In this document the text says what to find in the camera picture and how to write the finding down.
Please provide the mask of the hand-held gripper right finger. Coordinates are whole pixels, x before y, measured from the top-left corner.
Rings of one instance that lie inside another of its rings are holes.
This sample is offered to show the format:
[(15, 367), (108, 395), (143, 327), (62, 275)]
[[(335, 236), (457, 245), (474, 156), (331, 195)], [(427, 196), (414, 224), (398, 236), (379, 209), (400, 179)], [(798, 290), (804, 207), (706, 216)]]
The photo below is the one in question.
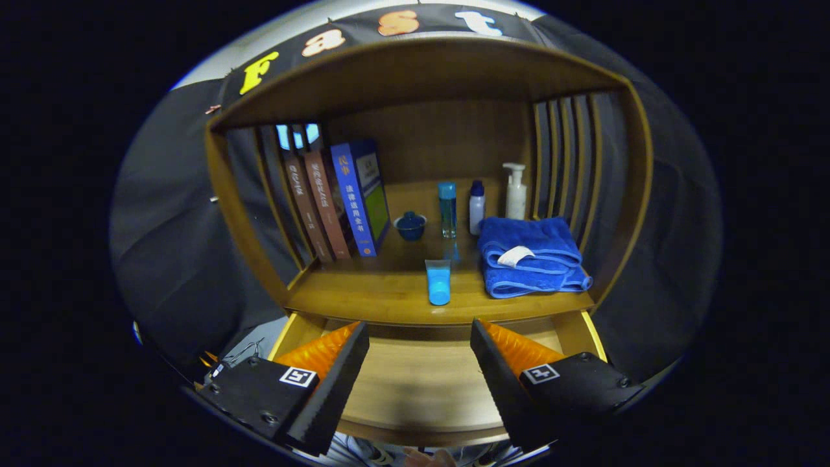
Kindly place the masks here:
[(469, 345), (511, 444), (525, 451), (590, 437), (645, 390), (593, 353), (567, 357), (481, 319)]

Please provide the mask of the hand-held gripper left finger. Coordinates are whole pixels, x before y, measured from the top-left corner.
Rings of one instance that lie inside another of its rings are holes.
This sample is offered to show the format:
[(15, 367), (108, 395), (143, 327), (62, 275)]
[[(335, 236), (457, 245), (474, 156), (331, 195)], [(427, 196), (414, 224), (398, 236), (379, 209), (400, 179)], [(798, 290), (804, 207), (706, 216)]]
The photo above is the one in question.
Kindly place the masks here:
[(368, 326), (353, 322), (273, 361), (220, 364), (196, 401), (270, 446), (324, 455), (369, 348)]

